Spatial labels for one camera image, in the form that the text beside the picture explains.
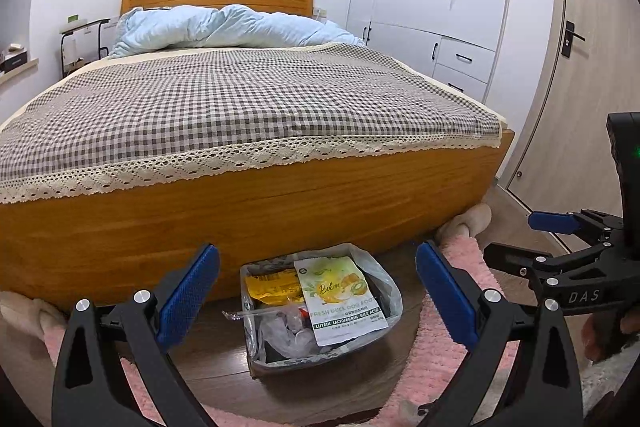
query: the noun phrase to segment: wooden bed frame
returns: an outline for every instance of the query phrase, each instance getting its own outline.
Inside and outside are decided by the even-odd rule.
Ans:
[[[122,0],[122,10],[242,3],[311,15],[313,0]],[[212,297],[239,294],[242,264],[350,242],[373,254],[477,203],[513,139],[500,148],[436,149],[312,160],[195,180],[0,204],[0,289],[62,310],[80,298],[120,302],[152,288],[199,245],[220,250]]]

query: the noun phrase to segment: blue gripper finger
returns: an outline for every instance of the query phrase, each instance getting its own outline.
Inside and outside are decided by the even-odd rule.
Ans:
[[[422,243],[418,247],[415,253],[415,269],[453,341],[472,351],[478,343],[476,309],[452,273],[455,272],[461,280],[466,276],[466,285],[477,289],[479,295],[478,285],[466,271],[453,268],[430,243]]]
[[[532,212],[529,216],[529,228],[543,232],[564,233],[571,235],[580,228],[580,222],[572,214],[555,214],[553,212]]]
[[[204,248],[160,310],[156,341],[166,352],[180,344],[207,298],[220,272],[220,254]]]

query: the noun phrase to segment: checkered bedspread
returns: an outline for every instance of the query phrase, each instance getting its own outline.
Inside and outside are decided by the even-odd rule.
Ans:
[[[301,136],[500,136],[481,105],[368,48],[212,50],[81,73],[0,134],[0,181]]]

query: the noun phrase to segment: yellow plastic package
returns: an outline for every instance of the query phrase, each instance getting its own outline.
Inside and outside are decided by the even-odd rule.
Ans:
[[[248,275],[244,282],[253,299],[271,306],[305,301],[298,274],[293,268],[266,275]]]

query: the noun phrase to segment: blue comforter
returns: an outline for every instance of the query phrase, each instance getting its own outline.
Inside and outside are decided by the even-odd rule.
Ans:
[[[297,15],[258,13],[241,4],[221,10],[197,6],[134,8],[118,22],[110,57],[164,48],[293,48],[327,42],[364,44],[333,22],[323,24]]]

